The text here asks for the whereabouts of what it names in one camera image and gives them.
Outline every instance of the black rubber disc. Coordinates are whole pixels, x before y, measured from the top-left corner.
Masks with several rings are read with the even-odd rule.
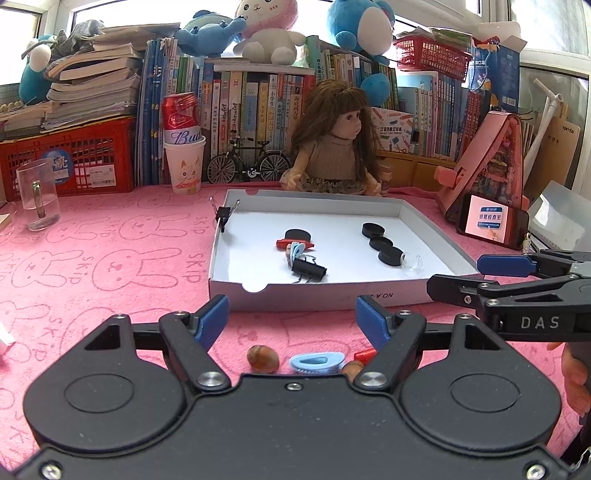
[[[285,232],[285,237],[288,240],[302,240],[304,242],[310,242],[312,240],[312,236],[306,232],[305,230],[300,230],[299,228],[292,228]]]
[[[369,239],[369,246],[378,252],[384,247],[393,246],[392,241],[384,236],[375,236]]]
[[[386,230],[377,223],[364,223],[361,228],[361,233],[367,238],[373,238],[375,236],[382,236]]]
[[[402,265],[404,252],[396,247],[383,247],[379,253],[378,258],[391,267],[399,267]]]

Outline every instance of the blue gripper pad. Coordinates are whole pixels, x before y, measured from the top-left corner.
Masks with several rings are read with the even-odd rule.
[[[355,321],[369,343],[379,351],[390,341],[390,332],[384,316],[376,311],[363,297],[357,298]]]
[[[482,255],[476,263],[483,275],[496,277],[529,277],[537,271],[536,263],[527,255]]]
[[[195,333],[197,340],[206,352],[220,336],[230,316],[230,302],[225,295],[216,295],[201,307],[196,313],[199,317],[199,327]]]

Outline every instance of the glass pitcher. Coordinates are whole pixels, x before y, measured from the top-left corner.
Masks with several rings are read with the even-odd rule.
[[[60,219],[53,160],[42,158],[17,168],[18,189],[27,227],[43,230]]]

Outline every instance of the doll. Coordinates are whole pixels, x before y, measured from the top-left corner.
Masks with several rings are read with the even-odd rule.
[[[337,80],[312,90],[291,137],[284,190],[379,196],[378,136],[365,92]]]

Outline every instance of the cardboard box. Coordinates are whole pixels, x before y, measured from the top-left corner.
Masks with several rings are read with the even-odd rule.
[[[410,152],[414,119],[410,113],[372,107],[371,118],[378,132],[382,150],[386,152]]]
[[[519,54],[527,42],[514,35],[500,44],[478,44],[472,48],[468,65],[468,86],[471,90],[490,90],[491,105],[510,113],[519,107]]]

